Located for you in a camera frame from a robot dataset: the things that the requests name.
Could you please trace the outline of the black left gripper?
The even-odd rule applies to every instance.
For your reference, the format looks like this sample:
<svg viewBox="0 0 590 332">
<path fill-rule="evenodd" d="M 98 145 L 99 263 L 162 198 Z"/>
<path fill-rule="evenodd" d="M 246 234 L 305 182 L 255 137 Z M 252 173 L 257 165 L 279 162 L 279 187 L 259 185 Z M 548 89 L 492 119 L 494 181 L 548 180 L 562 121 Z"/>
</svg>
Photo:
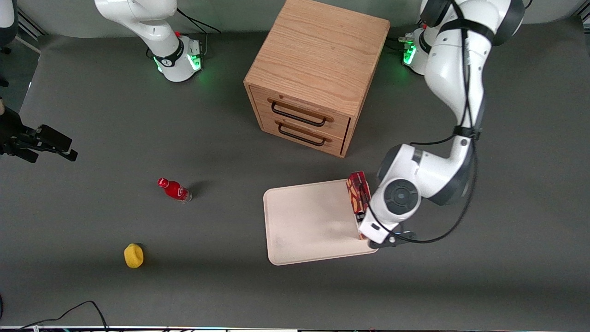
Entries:
<svg viewBox="0 0 590 332">
<path fill-rule="evenodd" d="M 366 217 L 366 212 L 363 212 L 363 211 L 358 212 L 357 213 L 357 223 L 362 223 L 362 221 L 365 217 Z M 414 240 L 415 236 L 416 236 L 413 231 L 398 232 L 398 233 L 396 233 L 396 235 L 404 237 L 405 239 L 411 239 L 411 240 Z M 395 236 L 389 235 L 384 238 L 382 243 L 376 243 L 376 249 L 395 248 L 397 246 L 400 246 L 401 244 L 407 244 L 407 243 L 409 243 L 409 241 L 404 240 L 404 239 L 398 239 Z"/>
</svg>

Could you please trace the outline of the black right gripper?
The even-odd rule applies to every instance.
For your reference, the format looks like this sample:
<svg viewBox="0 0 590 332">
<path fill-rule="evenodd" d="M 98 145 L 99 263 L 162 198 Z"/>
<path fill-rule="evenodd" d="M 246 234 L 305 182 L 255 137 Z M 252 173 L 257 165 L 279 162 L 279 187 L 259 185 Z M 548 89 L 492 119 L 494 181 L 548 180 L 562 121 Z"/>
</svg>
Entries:
<svg viewBox="0 0 590 332">
<path fill-rule="evenodd" d="M 0 155 L 19 157 L 29 163 L 36 163 L 38 153 L 32 147 L 29 128 L 22 123 L 20 115 L 0 100 Z M 72 139 L 46 124 L 39 126 L 39 141 L 59 151 L 69 161 L 76 161 L 78 152 L 71 149 Z"/>
</svg>

